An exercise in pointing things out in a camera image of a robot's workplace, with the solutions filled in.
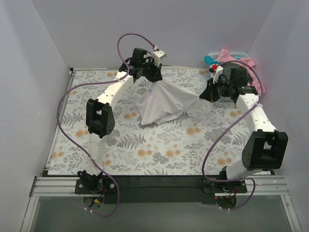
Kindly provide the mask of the white t shirt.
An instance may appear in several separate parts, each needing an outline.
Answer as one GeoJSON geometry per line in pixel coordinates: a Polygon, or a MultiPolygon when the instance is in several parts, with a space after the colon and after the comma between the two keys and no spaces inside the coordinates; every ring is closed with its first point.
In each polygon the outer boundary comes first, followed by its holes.
{"type": "Polygon", "coordinates": [[[204,100],[194,92],[161,80],[154,82],[136,104],[141,116],[141,125],[162,124],[177,119],[182,113],[200,109],[204,100]]]}

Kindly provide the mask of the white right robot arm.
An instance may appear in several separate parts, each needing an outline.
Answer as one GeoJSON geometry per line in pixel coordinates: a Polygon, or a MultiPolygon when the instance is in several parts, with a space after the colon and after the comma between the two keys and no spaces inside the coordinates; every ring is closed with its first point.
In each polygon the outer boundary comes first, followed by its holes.
{"type": "Polygon", "coordinates": [[[288,143],[288,135],[278,131],[266,116],[260,104],[258,91],[248,86],[247,70],[243,67],[232,68],[226,78],[223,68],[213,64],[209,69],[213,78],[207,81],[207,87],[199,96],[203,100],[216,102],[221,97],[230,98],[242,112],[251,133],[240,160],[224,167],[216,179],[219,188],[229,192],[237,182],[261,171],[279,169],[282,166],[288,143]]]}

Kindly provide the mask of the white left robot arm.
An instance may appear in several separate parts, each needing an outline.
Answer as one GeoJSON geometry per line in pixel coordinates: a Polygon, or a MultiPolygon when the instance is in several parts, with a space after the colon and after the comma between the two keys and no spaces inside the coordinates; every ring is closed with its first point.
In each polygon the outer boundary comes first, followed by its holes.
{"type": "Polygon", "coordinates": [[[149,52],[142,48],[135,48],[130,58],[123,61],[114,80],[95,99],[89,99],[86,103],[86,125],[89,132],[89,149],[86,154],[89,163],[85,170],[79,171],[78,176],[92,193],[107,191],[115,194],[118,190],[117,181],[108,176],[110,182],[106,182],[103,176],[107,173],[100,166],[107,136],[115,127],[113,109],[122,95],[140,77],[146,77],[150,82],[161,81],[161,58],[166,53],[154,48],[149,52]]]}

